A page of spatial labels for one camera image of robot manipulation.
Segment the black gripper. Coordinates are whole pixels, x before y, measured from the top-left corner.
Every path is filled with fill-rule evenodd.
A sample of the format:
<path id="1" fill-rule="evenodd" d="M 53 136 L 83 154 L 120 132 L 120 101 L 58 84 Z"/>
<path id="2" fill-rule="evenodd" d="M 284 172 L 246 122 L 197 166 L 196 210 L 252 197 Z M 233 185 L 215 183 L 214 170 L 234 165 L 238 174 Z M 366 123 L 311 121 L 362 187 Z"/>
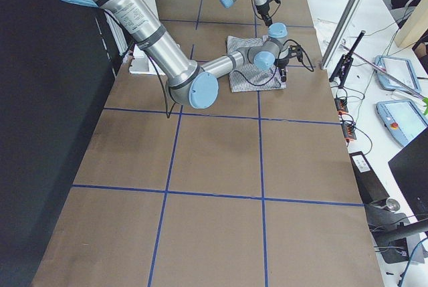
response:
<path id="1" fill-rule="evenodd" d="M 270 17 L 270 14 L 269 14 L 270 1 L 269 0 L 255 0 L 255 7 L 256 7 L 258 14 L 263 19 L 265 26 L 269 27 L 273 23 L 272 18 Z"/>
<path id="2" fill-rule="evenodd" d="M 286 67 L 288 63 L 289 63 L 289 51 L 284 50 L 278 55 L 278 58 L 276 59 L 276 69 L 280 75 L 281 83 L 286 83 L 287 81 Z"/>

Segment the black monitor arm base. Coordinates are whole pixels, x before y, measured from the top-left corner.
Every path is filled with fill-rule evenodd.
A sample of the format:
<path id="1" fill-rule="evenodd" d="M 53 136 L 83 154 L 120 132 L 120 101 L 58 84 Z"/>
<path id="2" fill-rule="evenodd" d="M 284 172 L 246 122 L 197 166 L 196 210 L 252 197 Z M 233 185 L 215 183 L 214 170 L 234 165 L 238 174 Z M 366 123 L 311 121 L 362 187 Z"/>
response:
<path id="1" fill-rule="evenodd" d="M 414 248 L 421 241 L 420 234 L 427 232 L 427 214 L 414 216 L 416 222 L 404 213 L 393 213 L 374 205 L 365 205 L 368 228 L 375 240 L 375 248 L 388 264 L 412 260 L 423 264 L 423 248 Z"/>

